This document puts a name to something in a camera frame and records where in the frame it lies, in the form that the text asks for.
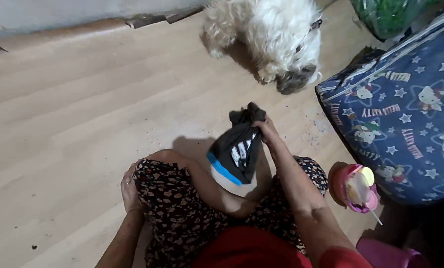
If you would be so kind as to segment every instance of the wall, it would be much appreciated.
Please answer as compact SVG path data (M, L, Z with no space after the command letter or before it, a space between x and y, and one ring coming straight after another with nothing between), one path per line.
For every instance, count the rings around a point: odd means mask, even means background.
M0 36L188 8L207 0L0 0Z

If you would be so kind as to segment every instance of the dog's fur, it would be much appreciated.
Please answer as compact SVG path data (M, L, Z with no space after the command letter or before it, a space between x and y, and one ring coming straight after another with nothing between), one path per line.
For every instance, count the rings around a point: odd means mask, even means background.
M296 92L320 75L321 34L311 25L321 13L314 0L212 0L205 13L212 57L221 58L223 49L239 39L257 62L260 79L277 77L282 94Z

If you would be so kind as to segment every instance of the blue stripe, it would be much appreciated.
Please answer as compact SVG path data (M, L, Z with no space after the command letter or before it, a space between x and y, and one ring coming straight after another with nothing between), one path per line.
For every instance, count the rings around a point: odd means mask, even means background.
M212 164L212 167L214 167L215 170L217 170L217 172L219 172L222 176L224 176L229 181L235 183L238 186L242 185L242 182L239 179L237 179L237 177L232 175L226 168L224 168L222 166L222 164L217 160L217 158L215 158L215 155L213 153L208 152L207 153L207 159Z

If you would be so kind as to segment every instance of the dog's paw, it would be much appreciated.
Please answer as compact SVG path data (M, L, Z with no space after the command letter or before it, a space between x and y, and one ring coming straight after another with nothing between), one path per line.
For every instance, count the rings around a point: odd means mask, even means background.
M260 77L260 80L264 83L269 83L275 80L276 77L274 74L267 72L265 69L259 70L258 76Z
M212 58L215 58L215 59L220 59L225 56L223 51L220 49L211 49L208 53Z

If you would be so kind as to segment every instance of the straw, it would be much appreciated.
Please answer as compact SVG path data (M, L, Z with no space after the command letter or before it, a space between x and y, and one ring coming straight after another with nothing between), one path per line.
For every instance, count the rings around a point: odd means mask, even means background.
M373 210L369 210L369 211L372 212L372 214L376 218L377 222L379 222L380 225L383 225L382 222L380 221L379 217L374 213L374 211Z

